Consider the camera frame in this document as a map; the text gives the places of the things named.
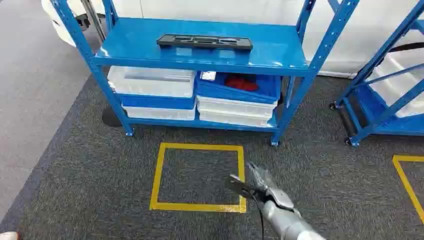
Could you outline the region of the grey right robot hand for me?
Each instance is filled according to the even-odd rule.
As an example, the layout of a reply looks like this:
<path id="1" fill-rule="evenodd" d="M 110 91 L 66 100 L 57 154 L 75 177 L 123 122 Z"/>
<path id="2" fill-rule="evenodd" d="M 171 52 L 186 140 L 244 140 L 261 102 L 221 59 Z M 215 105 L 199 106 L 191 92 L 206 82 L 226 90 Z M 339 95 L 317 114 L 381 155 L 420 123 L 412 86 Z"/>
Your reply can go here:
<path id="1" fill-rule="evenodd" d="M 294 203 L 290 197 L 274 183 L 273 177 L 267 168 L 253 162 L 248 162 L 247 166 L 251 172 L 254 186 L 257 190 L 263 192 L 266 197 L 270 196 L 279 208 L 294 208 Z"/>

